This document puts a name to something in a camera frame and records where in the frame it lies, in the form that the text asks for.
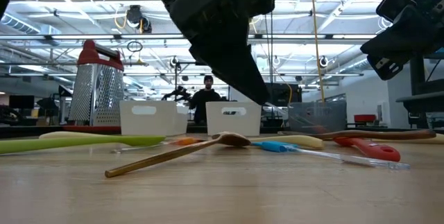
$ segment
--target red handle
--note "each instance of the red handle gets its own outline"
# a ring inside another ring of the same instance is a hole
[[[348,146],[351,143],[355,145],[364,155],[370,158],[399,162],[401,160],[401,154],[394,148],[377,144],[367,139],[362,138],[338,138],[334,141],[340,145]]]

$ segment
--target table surface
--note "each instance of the table surface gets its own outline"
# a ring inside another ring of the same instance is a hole
[[[442,223],[444,146],[390,145],[410,171],[215,145],[107,179],[107,169],[173,147],[3,155],[0,223]],[[331,142],[325,151],[359,154]]]

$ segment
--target person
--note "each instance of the person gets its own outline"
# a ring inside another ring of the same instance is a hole
[[[212,89],[213,77],[205,76],[203,79],[205,89],[201,89],[196,92],[189,102],[189,109],[196,108],[194,112],[194,122],[196,124],[202,124],[207,122],[207,102],[220,101],[221,96]]]

